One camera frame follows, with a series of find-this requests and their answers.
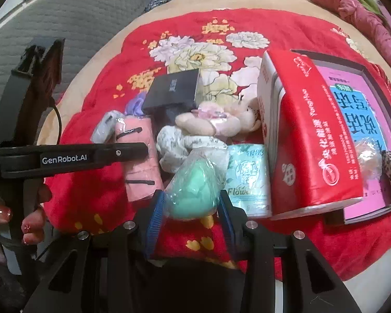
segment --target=red box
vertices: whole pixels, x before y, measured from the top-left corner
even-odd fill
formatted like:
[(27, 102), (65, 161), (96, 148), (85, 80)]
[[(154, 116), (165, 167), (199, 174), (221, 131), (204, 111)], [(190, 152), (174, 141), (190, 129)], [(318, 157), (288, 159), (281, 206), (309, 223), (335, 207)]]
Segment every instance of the red box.
[(325, 213), (360, 201), (363, 183), (353, 140), (311, 59), (268, 50), (257, 94), (268, 146), (272, 219)]

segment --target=teddy bear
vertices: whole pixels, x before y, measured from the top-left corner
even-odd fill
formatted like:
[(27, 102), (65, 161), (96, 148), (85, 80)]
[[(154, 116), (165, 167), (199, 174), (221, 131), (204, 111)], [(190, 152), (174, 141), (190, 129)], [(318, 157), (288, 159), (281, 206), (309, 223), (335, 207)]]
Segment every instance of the teddy bear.
[(230, 138), (257, 130), (261, 121), (247, 101), (238, 100), (224, 108), (205, 101), (198, 109), (178, 115), (175, 124), (191, 135)]

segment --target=red floral blanket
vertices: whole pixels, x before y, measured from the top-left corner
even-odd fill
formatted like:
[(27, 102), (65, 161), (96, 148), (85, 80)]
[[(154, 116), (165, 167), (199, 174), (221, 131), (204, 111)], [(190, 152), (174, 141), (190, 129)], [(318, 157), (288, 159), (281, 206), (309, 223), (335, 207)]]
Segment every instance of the red floral blanket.
[[(367, 66), (391, 103), (391, 85), (379, 66), (370, 64), (336, 25), (287, 11), (214, 10), (152, 22), (129, 34), (119, 55), (102, 70), (82, 111), (66, 127), (61, 143), (90, 143), (94, 127), (112, 109), (126, 103), (155, 76), (201, 68), (204, 97), (224, 104), (256, 88), (267, 48), (302, 49), (350, 59)], [(47, 180), (54, 198), (45, 204), (51, 223), (64, 232), (93, 234), (132, 219), (120, 164), (100, 170), (57, 175)], [(391, 214), (365, 224), (330, 228), (322, 216), (261, 220), (269, 229), (289, 234), (304, 231), (343, 280), (366, 269), (391, 247)], [(161, 231), (157, 254), (187, 256), (236, 267), (225, 248), (216, 217), (169, 221)]]

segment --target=white patterned cloth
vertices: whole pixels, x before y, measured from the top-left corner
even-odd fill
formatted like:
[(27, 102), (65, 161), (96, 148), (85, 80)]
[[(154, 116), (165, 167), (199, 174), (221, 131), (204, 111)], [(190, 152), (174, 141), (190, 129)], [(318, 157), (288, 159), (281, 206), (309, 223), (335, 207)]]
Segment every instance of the white patterned cloth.
[(156, 150), (161, 156), (159, 164), (165, 172), (176, 173), (195, 148), (226, 149), (227, 145), (212, 136), (185, 135), (175, 126), (165, 126), (156, 138)]

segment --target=purple scrunchie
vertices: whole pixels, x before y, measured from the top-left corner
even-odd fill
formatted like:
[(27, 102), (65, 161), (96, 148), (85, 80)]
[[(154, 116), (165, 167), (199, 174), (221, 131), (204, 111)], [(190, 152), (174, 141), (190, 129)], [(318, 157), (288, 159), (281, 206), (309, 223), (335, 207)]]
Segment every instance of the purple scrunchie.
[(126, 115), (133, 116), (144, 116), (145, 114), (142, 112), (142, 104), (145, 101), (146, 92), (140, 92), (135, 98), (130, 100), (125, 109)]

